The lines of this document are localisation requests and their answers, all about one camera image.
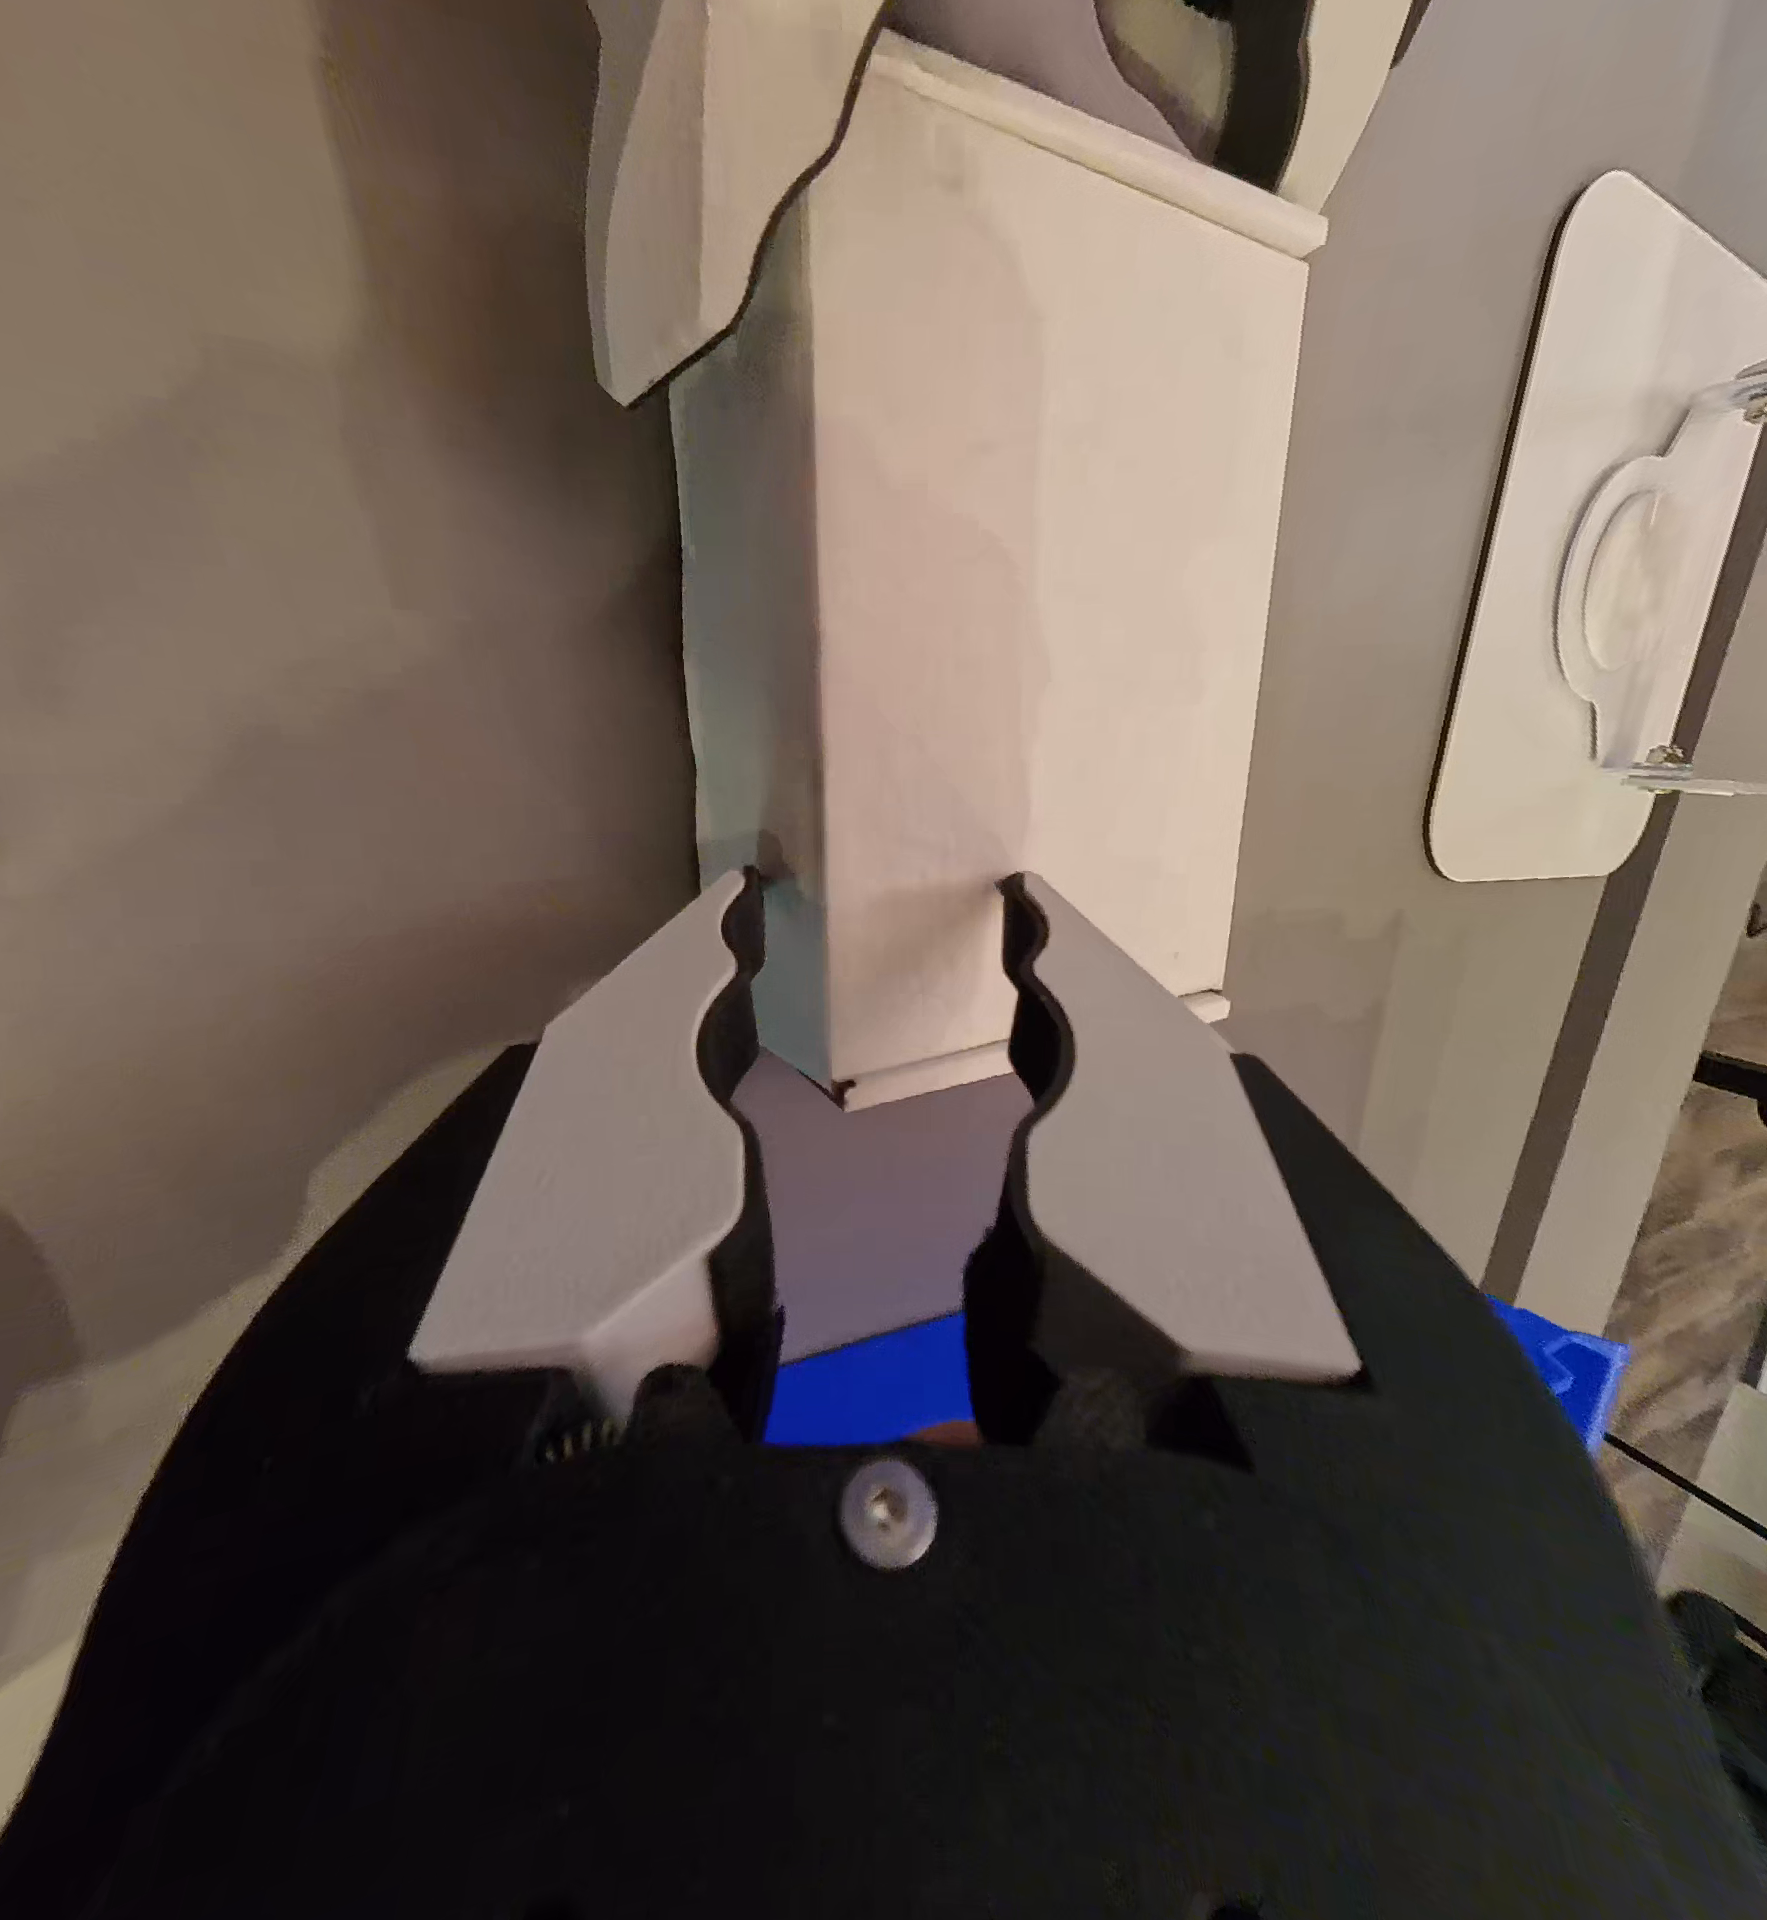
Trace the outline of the clear acrylic stand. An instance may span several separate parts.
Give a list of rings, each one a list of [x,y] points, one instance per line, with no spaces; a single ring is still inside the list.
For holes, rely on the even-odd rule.
[[[1732,530],[1764,424],[1767,357],[1688,395],[1666,443],[1606,471],[1568,534],[1552,644],[1588,707],[1602,780],[1646,796],[1767,800],[1767,780],[1698,774],[1666,735],[1722,564],[1710,536]]]

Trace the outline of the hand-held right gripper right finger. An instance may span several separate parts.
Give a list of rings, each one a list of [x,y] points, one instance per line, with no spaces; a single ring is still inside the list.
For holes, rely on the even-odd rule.
[[[1209,1448],[1223,1379],[1360,1384],[1231,1045],[1041,876],[997,891],[1029,1107],[963,1279],[981,1438]]]

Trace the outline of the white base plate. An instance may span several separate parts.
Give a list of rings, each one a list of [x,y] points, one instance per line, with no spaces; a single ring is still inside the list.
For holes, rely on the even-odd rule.
[[[1518,375],[1424,808],[1432,870],[1466,882],[1612,873],[1652,796],[1602,780],[1552,612],[1576,515],[1658,452],[1688,395],[1767,360],[1767,280],[1632,171],[1556,230]]]

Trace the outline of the blue plastic bin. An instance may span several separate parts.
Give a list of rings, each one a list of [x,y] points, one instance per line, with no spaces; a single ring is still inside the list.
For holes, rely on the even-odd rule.
[[[1628,1367],[1628,1345],[1504,1302],[1488,1299],[1488,1307],[1514,1336],[1584,1450],[1598,1451]],[[867,1445],[971,1418],[965,1320],[955,1309],[781,1361],[763,1439]]]

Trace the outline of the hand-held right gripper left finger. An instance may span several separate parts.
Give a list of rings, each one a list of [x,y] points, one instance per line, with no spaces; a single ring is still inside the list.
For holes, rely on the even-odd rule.
[[[665,1366],[765,1427],[779,1299],[735,1093],[759,1053],[759,876],[725,871],[543,1028],[417,1322],[427,1373],[557,1372],[625,1422]]]

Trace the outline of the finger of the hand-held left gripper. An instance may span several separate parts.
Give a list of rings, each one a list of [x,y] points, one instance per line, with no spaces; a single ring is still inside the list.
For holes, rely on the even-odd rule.
[[[739,317],[783,206],[835,151],[879,1],[591,1],[585,273],[601,387],[633,405]]]
[[[1213,165],[1323,210],[1424,1],[1225,1],[1229,89]]]

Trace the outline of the white cardboard box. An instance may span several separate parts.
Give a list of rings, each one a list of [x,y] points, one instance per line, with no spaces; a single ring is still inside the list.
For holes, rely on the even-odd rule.
[[[849,1109],[1007,1069],[1001,879],[1221,1017],[1325,218],[881,32],[669,387],[705,879]]]

